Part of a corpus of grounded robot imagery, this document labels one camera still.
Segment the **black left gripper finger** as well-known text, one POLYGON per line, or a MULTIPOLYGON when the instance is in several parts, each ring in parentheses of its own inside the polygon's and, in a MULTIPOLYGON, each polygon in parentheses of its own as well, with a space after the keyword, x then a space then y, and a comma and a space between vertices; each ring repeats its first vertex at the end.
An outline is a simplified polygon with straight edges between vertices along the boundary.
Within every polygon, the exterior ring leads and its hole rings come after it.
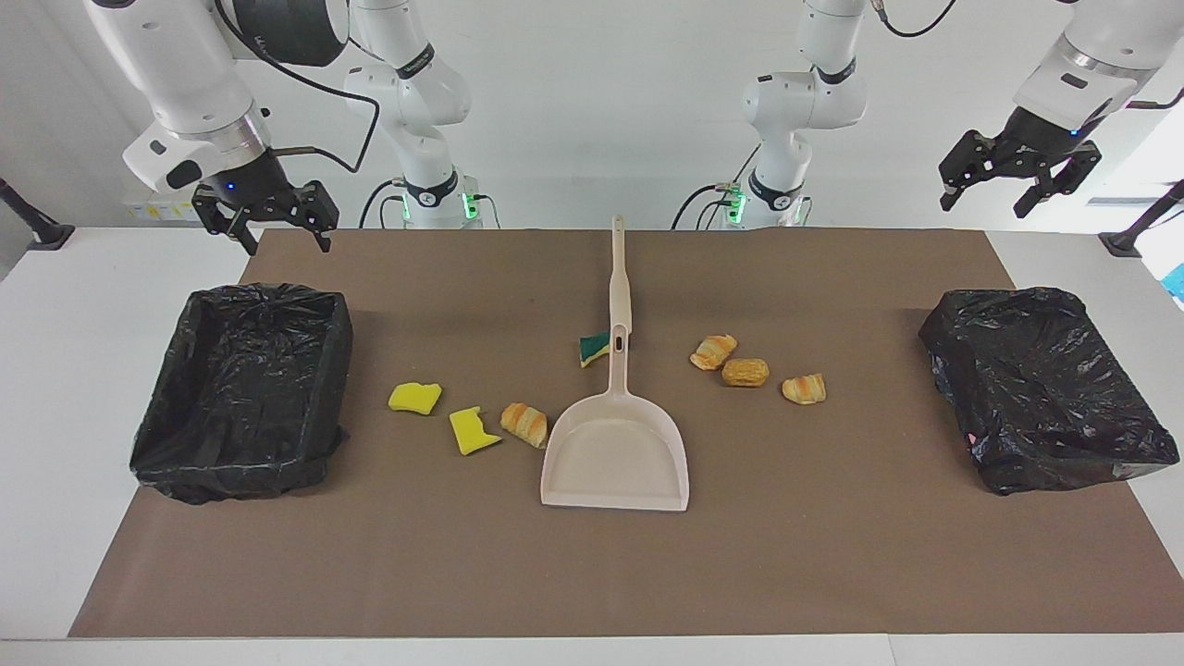
POLYGON ((1101 161, 1101 152, 1094 141, 1085 141, 1067 155, 1067 160, 1053 173, 1053 161, 1045 159, 1043 164, 1037 164, 1032 185, 1015 203, 1015 216, 1024 218, 1030 214, 1040 203, 1049 201, 1053 196, 1073 194, 1079 186, 1090 175, 1090 172, 1101 161))
POLYGON ((964 132, 939 164, 944 188, 939 203, 944 212, 955 206, 965 190, 995 178, 993 156, 995 137, 974 129, 964 132))

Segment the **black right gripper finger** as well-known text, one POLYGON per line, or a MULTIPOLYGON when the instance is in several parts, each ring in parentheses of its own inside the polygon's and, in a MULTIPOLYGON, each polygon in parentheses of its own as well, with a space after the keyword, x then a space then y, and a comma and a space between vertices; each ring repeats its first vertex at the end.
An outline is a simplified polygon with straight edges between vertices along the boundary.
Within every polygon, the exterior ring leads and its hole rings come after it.
POLYGON ((320 180, 292 188, 292 226, 313 233, 321 252, 330 252, 330 232, 337 230, 339 209, 320 180))
POLYGON ((207 185, 198 185, 194 194, 191 196, 191 206, 197 211, 202 220, 202 228, 211 235, 221 235, 236 241, 250 256, 258 252, 258 241, 250 231, 250 209, 247 206, 233 209, 233 214, 223 212, 223 203, 215 197, 215 190, 207 185))

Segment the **beige brush black bristles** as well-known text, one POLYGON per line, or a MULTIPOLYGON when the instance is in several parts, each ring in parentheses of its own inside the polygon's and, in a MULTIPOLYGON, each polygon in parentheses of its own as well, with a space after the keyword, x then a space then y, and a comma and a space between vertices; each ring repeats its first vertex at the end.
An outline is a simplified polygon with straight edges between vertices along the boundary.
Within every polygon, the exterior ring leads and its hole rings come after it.
POLYGON ((614 214, 610 220, 610 265, 609 308, 610 324, 620 325, 628 333, 633 332, 633 299, 626 269, 625 220, 624 216, 614 214))

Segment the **pale pastry piece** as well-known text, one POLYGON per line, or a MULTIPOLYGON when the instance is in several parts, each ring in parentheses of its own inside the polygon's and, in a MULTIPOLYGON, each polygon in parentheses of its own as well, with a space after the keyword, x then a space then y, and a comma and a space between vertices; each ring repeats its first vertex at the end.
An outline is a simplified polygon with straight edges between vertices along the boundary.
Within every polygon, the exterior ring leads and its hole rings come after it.
POLYGON ((704 337, 697 345, 697 350, 689 356, 693 366, 703 371, 718 371, 732 357, 736 350, 736 338, 722 334, 722 337, 704 337))

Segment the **beige plastic dustpan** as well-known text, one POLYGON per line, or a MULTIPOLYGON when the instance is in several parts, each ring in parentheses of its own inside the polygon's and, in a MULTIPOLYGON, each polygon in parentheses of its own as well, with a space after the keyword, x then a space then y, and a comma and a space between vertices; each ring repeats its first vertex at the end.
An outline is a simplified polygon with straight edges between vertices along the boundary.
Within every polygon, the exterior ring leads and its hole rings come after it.
POLYGON ((538 497, 551 507, 686 512, 684 436, 673 417, 628 388, 625 324, 610 328, 609 385, 575 401, 551 428, 538 497))

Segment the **open bin with black bag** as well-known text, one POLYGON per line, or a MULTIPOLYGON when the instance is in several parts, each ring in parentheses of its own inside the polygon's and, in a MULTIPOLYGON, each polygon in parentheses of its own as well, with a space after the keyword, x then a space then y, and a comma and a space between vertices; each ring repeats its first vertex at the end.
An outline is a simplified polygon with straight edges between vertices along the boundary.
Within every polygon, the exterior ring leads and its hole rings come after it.
POLYGON ((191 292, 134 441, 137 482, 191 505, 321 484, 345 438, 352 320, 342 292, 191 292))

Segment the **bin wrapped in black bag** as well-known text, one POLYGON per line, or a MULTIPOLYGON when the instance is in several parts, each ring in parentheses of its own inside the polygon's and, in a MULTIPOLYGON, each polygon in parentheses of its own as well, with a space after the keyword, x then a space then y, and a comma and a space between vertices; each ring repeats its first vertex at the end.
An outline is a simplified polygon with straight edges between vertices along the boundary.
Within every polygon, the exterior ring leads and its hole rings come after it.
POLYGON ((998 497, 1128 481, 1180 461, 1073 292, 945 292, 919 338, 969 459, 998 497))

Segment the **notched yellow sponge piece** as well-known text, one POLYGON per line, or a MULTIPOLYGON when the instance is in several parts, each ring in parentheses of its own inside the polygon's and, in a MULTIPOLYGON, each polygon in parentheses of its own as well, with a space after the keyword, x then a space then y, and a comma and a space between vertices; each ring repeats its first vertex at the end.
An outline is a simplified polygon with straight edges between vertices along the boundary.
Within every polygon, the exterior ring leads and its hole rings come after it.
POLYGON ((502 442, 498 435, 485 431, 485 422, 482 420, 480 406, 469 406, 449 414, 449 422, 462 456, 485 450, 487 447, 502 442))

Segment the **large striped croissant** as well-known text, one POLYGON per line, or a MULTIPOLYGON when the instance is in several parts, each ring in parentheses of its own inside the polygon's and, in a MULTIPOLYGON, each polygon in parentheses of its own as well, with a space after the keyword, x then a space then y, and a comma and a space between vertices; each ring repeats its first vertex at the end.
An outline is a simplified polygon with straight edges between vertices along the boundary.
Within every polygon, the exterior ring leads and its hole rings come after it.
POLYGON ((525 403, 507 405, 500 414, 498 425, 536 450, 543 450, 549 441, 549 420, 541 410, 525 403))

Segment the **brown table mat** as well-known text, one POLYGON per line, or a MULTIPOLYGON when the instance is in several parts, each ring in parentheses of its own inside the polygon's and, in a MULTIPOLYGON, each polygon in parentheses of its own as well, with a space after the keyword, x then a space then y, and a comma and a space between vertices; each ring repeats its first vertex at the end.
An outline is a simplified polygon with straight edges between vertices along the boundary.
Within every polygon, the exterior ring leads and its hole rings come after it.
POLYGON ((1184 632, 1184 578, 1124 484, 982 487, 918 332, 1008 288, 984 233, 628 233, 629 388, 684 435, 689 510, 555 510, 541 452, 462 456, 448 414, 555 418, 603 391, 609 232, 263 233, 246 282, 342 292, 346 442, 316 487, 191 506, 137 489, 73 636, 1184 632), (689 361, 704 337, 762 388, 689 361), (824 374, 826 401, 781 395, 824 374), (439 383, 432 414, 390 410, 439 383))

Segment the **white wall box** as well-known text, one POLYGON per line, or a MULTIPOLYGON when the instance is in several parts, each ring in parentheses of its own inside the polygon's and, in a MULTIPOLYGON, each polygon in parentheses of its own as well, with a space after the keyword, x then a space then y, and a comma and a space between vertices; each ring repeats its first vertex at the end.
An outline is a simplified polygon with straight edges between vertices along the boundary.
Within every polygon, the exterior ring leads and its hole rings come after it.
POLYGON ((134 191, 122 198, 128 214, 140 222, 193 223, 200 222, 191 203, 191 193, 162 194, 152 191, 134 191))

